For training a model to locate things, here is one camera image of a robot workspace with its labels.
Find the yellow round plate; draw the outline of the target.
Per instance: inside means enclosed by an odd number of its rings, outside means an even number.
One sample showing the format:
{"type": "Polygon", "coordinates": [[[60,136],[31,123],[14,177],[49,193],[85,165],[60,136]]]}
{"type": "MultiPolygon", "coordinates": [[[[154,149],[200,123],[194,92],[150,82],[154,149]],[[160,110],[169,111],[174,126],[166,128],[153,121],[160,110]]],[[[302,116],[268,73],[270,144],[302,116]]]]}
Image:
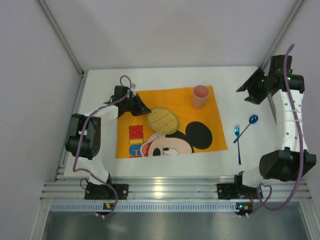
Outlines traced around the yellow round plate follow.
{"type": "Polygon", "coordinates": [[[156,107],[147,114],[149,126],[156,132],[170,135],[174,134],[180,126],[177,115],[164,107],[156,107]]]}

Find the pink plastic cup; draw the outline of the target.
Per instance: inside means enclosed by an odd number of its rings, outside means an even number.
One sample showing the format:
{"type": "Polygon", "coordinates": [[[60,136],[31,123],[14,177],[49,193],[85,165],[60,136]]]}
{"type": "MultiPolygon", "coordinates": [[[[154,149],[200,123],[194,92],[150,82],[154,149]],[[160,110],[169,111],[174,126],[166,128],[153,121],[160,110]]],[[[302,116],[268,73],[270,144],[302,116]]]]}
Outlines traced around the pink plastic cup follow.
{"type": "Polygon", "coordinates": [[[195,109],[201,109],[207,102],[210,90],[205,85],[197,85],[193,88],[192,106],[195,109]]]}

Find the orange Mickey Mouse placemat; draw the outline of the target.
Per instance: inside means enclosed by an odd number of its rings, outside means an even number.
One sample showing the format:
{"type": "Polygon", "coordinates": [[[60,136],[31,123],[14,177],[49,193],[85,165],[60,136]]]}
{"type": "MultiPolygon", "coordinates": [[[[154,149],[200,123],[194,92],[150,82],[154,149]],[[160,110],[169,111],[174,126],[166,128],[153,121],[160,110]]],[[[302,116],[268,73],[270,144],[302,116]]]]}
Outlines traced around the orange Mickey Mouse placemat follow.
{"type": "Polygon", "coordinates": [[[117,120],[118,159],[173,156],[181,154],[227,150],[214,89],[201,109],[193,107],[192,87],[138,91],[144,104],[151,110],[165,108],[176,114],[178,130],[173,134],[153,130],[146,115],[132,116],[126,112],[117,120]]]}

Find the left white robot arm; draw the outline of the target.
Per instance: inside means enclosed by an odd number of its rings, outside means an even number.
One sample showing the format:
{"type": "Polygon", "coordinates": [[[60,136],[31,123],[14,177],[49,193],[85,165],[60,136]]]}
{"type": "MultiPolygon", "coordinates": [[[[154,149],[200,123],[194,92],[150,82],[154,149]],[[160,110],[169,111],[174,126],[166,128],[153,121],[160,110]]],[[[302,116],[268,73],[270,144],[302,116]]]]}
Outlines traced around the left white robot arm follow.
{"type": "Polygon", "coordinates": [[[117,85],[114,94],[102,106],[70,117],[64,145],[66,151],[75,157],[73,172],[87,173],[89,182],[94,185],[111,184],[110,173],[102,163],[107,156],[103,141],[108,136],[107,124],[127,112],[138,117],[149,114],[151,110],[133,89],[117,85]]]}

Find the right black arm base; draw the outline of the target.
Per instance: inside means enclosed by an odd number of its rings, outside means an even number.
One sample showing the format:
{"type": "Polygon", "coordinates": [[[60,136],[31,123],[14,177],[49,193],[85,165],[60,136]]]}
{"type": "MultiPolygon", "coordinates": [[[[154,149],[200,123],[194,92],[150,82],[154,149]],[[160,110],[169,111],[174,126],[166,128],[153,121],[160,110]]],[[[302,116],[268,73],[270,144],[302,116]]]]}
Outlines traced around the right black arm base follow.
{"type": "Polygon", "coordinates": [[[258,199],[256,187],[243,185],[243,172],[234,176],[233,183],[219,183],[216,186],[219,200],[258,199]]]}

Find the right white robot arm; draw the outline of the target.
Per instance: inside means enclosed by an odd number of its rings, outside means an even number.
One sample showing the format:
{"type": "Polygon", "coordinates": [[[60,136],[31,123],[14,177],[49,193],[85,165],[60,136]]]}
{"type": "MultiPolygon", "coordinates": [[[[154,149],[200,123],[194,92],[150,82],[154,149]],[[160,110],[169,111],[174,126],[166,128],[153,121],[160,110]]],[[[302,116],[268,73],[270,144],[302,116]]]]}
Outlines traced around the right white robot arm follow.
{"type": "Polygon", "coordinates": [[[263,155],[257,167],[239,174],[244,186],[256,186],[263,180],[296,181],[300,166],[305,175],[317,162],[316,155],[309,153],[303,134],[304,77],[293,74],[291,62],[290,55],[274,55],[267,74],[258,68],[237,89],[247,91],[245,101],[255,105],[271,96],[275,108],[274,151],[263,155]]]}

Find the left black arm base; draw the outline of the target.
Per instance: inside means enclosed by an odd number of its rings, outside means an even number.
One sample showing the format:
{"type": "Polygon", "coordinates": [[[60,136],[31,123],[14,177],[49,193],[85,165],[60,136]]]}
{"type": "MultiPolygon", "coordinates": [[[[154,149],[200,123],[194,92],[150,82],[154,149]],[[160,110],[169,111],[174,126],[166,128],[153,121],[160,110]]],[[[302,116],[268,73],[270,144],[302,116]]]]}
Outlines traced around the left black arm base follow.
{"type": "MultiPolygon", "coordinates": [[[[117,193],[119,200],[126,200],[129,194],[128,184],[113,184],[111,180],[107,183],[111,183],[117,193]]],[[[115,200],[116,194],[114,191],[105,184],[93,184],[87,178],[80,180],[80,187],[84,190],[85,200],[115,200]]]]}

